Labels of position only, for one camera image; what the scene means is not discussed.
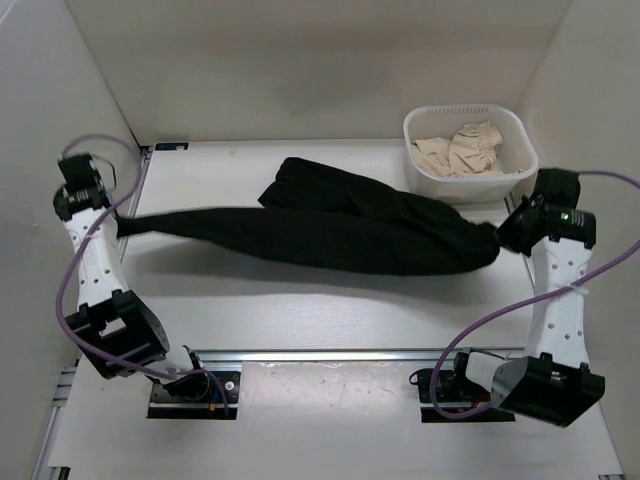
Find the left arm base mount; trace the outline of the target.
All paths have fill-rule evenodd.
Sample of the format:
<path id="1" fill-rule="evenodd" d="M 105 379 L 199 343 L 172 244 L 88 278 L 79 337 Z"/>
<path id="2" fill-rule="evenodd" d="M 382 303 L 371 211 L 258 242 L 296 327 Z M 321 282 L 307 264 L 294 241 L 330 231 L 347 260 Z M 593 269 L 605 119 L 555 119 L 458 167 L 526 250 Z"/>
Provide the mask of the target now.
<path id="1" fill-rule="evenodd" d="M 149 396 L 147 418 L 156 420 L 235 420 L 238 414 L 242 380 L 240 363 L 205 363 L 219 381 L 217 384 L 197 375 L 179 380 L 177 386 L 154 384 Z"/>

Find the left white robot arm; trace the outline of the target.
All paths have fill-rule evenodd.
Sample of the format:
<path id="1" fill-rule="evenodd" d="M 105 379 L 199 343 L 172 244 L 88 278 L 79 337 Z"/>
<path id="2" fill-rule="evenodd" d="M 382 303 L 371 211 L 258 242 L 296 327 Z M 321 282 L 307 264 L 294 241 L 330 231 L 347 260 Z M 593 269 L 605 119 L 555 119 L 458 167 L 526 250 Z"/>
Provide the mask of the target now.
<path id="1" fill-rule="evenodd" d="M 110 206 L 106 187 L 89 153 L 58 161 L 64 184 L 53 200 L 55 213 L 77 250 L 88 244 L 77 267 L 77 311 L 65 317 L 81 340 L 133 364 L 167 373 L 169 338 L 160 320 L 129 288 L 121 270 L 117 222 L 109 214 L 93 233 L 95 220 Z"/>

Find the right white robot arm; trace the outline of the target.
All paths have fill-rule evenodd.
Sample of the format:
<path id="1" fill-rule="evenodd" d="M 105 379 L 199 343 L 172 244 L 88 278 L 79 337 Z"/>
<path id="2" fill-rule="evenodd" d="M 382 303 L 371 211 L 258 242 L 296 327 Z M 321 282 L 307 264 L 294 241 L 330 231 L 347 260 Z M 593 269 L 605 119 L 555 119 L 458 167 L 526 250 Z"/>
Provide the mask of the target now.
<path id="1" fill-rule="evenodd" d="M 483 391 L 489 405 L 567 427 L 596 404 L 605 380 L 591 372 L 584 340 L 587 273 L 596 219 L 577 204 L 577 173 L 541 169 L 530 196 L 497 230 L 499 244 L 529 257 L 534 267 L 532 323 L 522 356 L 507 360 L 471 349 L 457 354 L 449 387 L 460 399 Z"/>

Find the black trousers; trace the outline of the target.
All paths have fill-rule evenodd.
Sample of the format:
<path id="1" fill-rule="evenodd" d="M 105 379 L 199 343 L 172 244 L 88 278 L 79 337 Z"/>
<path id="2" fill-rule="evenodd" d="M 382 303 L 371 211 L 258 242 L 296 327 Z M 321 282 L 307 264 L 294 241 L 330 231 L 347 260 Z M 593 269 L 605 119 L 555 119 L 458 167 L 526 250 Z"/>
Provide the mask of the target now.
<path id="1" fill-rule="evenodd" d="M 157 232 L 263 260 L 352 273 L 435 276 L 491 265 L 490 223 L 377 180 L 288 157 L 257 207 L 117 217 L 118 237 Z"/>

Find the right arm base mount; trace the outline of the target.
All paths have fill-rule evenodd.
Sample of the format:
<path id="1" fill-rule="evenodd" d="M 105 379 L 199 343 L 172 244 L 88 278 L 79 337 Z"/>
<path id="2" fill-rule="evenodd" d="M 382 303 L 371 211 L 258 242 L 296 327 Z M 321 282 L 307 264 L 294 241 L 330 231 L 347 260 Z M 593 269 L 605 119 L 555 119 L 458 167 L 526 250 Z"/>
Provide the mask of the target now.
<path id="1" fill-rule="evenodd" d="M 454 360 L 439 371 L 435 387 L 436 400 L 448 413 L 464 413 L 489 401 L 489 393 L 481 386 L 470 382 L 463 374 L 465 360 Z M 409 376 L 409 384 L 416 387 L 420 403 L 422 424 L 454 423 L 454 420 L 440 415 L 434 408 L 430 395 L 432 368 L 421 368 Z M 508 423 L 514 422 L 511 413 L 488 410 L 462 420 L 462 423 Z"/>

